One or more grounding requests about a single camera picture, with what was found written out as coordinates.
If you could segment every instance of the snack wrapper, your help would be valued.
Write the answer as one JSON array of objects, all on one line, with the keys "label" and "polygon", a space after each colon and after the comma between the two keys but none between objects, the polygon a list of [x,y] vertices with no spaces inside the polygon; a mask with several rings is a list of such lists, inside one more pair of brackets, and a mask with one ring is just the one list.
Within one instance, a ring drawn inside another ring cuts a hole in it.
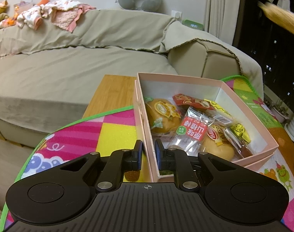
[{"label": "snack wrapper", "polygon": [[213,118],[194,110],[190,106],[167,148],[170,146],[180,148],[189,156],[197,156],[207,129],[213,122]]},{"label": "snack wrapper", "polygon": [[196,110],[215,110],[215,108],[206,100],[193,98],[184,94],[177,94],[173,96],[175,104],[187,110],[189,106],[193,106]]},{"label": "snack wrapper", "polygon": [[208,152],[222,159],[231,161],[235,155],[235,149],[227,140],[221,126],[208,127],[207,135],[200,147],[200,151]]},{"label": "snack wrapper", "polygon": [[234,119],[233,117],[219,111],[206,110],[205,114],[208,115],[209,117],[214,118],[216,124],[223,127],[235,125],[238,123],[238,121]]},{"label": "snack wrapper", "polygon": [[174,135],[181,116],[175,105],[167,99],[144,98],[151,133],[158,136]]},{"label": "snack wrapper", "polygon": [[243,138],[245,142],[250,143],[251,139],[245,127],[242,124],[236,124],[231,127],[231,130],[239,137]]},{"label": "snack wrapper", "polygon": [[219,104],[217,104],[215,101],[211,101],[211,100],[208,100],[208,99],[204,99],[205,101],[208,101],[215,109],[217,112],[221,112],[221,113],[224,113],[230,117],[233,117],[232,115],[230,115],[230,113],[225,110],[223,107],[221,107]]},{"label": "snack wrapper", "polygon": [[253,155],[253,153],[248,149],[245,141],[242,138],[236,136],[230,128],[225,127],[222,130],[228,141],[230,141],[231,144],[234,146],[235,155],[238,159],[247,158]]}]

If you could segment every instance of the colorful foam mat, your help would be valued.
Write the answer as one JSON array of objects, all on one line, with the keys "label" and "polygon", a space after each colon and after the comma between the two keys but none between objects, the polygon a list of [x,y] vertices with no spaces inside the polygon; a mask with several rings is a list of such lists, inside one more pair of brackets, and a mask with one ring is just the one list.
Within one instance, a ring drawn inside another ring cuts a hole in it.
[{"label": "colorful foam mat", "polygon": [[[60,165],[90,152],[109,156],[113,151],[133,149],[136,142],[134,110],[132,106],[94,115],[71,123],[48,135],[27,159],[15,181]],[[146,182],[147,159],[143,155],[140,172],[125,173],[124,181]],[[13,223],[4,206],[0,231]]]},{"label": "colorful foam mat", "polygon": [[294,231],[294,143],[246,77],[237,75],[222,81],[248,105],[279,144],[279,149],[258,173],[279,181],[287,189],[290,203],[282,222]]}]

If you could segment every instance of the barcode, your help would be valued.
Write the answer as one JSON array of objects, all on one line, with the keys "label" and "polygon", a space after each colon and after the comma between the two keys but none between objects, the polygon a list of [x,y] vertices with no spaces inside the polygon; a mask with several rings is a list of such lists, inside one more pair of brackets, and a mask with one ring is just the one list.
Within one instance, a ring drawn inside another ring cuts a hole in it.
[{"label": "barcode", "polygon": [[216,115],[216,116],[214,116],[214,118],[215,118],[217,121],[219,121],[219,122],[221,122],[222,124],[224,124],[224,125],[228,125],[228,124],[231,124],[231,123],[232,123],[232,121],[230,121],[230,120],[227,119],[226,117],[223,117],[222,115]]}]

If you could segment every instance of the pink box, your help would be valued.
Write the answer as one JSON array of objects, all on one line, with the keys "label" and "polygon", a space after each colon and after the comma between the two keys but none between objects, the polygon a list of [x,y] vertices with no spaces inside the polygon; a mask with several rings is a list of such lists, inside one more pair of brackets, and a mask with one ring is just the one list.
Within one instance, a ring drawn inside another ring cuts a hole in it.
[{"label": "pink box", "polygon": [[160,175],[159,173],[143,97],[165,98],[172,102],[171,97],[178,93],[216,101],[224,109],[234,113],[234,117],[242,122],[251,138],[249,147],[255,154],[234,161],[237,165],[255,170],[262,162],[265,163],[278,148],[277,142],[265,126],[224,82],[179,75],[138,73],[133,96],[135,122],[137,137],[143,140],[145,145],[151,182],[173,181],[173,175]]}]

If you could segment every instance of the crosshair mark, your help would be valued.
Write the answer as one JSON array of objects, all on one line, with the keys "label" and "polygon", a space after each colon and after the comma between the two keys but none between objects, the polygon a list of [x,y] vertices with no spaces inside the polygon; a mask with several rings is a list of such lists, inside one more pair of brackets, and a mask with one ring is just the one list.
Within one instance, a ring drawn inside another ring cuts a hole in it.
[{"label": "crosshair mark", "polygon": [[143,188],[145,188],[145,189],[149,190],[149,189],[151,189],[151,188],[153,188],[153,187],[152,187],[152,186],[150,186],[150,185],[145,185],[145,186],[143,186]]}]

